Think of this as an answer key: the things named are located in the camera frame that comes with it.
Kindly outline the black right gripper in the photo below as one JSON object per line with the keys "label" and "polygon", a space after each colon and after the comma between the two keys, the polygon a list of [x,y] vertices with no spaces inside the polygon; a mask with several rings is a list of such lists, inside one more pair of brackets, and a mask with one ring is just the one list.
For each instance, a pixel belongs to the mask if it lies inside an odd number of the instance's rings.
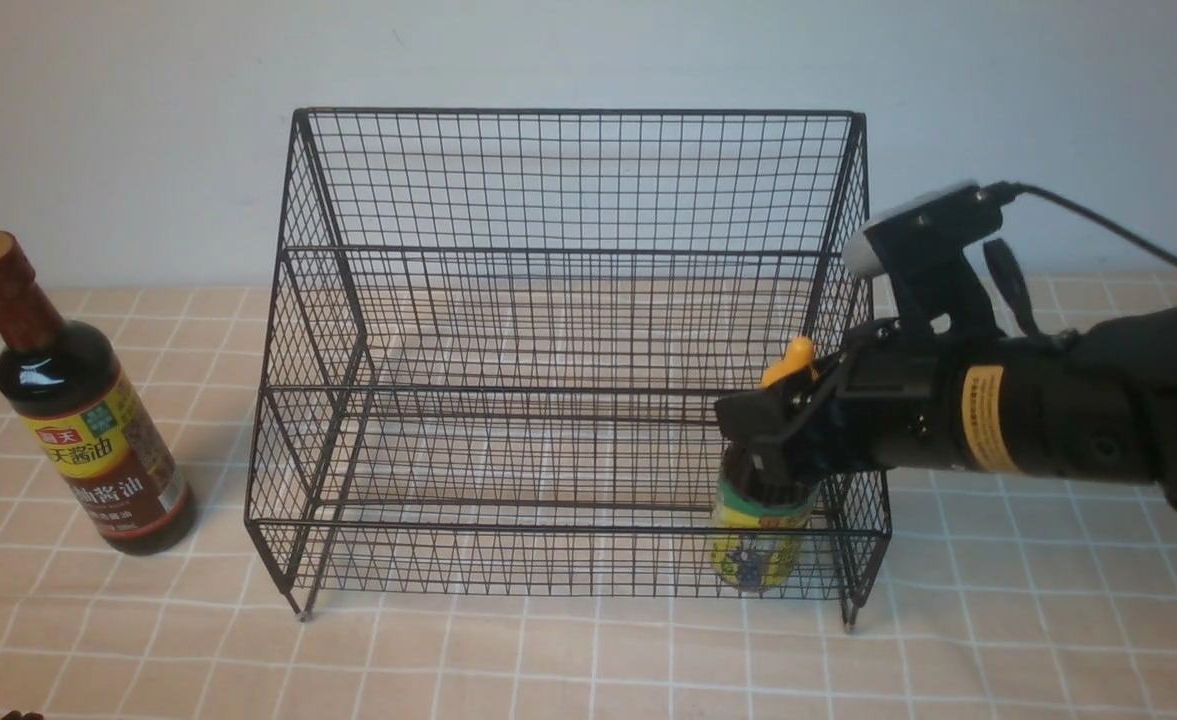
{"label": "black right gripper", "polygon": [[742,491],[811,491],[834,473],[973,468],[960,429],[966,349],[898,320],[858,325],[824,379],[789,375],[714,401],[724,475]]}

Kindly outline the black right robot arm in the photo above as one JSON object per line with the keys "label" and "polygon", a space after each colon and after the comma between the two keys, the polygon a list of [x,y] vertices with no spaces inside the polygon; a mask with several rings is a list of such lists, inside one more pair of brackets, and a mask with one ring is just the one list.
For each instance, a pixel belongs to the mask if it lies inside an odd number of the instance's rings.
{"label": "black right robot arm", "polygon": [[886,469],[1153,486],[1177,511],[1177,307],[1037,336],[882,319],[714,404],[730,480],[789,501]]}

